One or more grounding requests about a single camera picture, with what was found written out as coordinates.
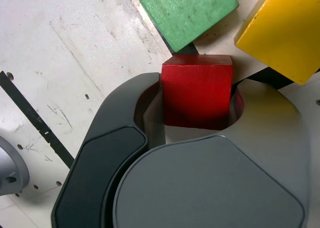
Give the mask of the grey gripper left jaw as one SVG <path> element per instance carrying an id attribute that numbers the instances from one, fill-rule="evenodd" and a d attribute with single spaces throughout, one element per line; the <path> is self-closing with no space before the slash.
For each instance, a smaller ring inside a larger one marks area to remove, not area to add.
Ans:
<path id="1" fill-rule="evenodd" d="M 113 90 L 99 107 L 51 213 L 53 227 L 112 227 L 117 186 L 148 149 L 143 116 L 160 92 L 159 73 Z"/>

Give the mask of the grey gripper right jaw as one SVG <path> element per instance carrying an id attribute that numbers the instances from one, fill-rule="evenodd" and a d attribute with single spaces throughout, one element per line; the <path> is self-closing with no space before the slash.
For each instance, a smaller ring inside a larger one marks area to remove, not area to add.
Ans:
<path id="1" fill-rule="evenodd" d="M 297 108 L 278 90 L 242 81 L 238 120 L 153 148 L 118 185 L 114 227 L 305 227 L 310 147 Z"/>

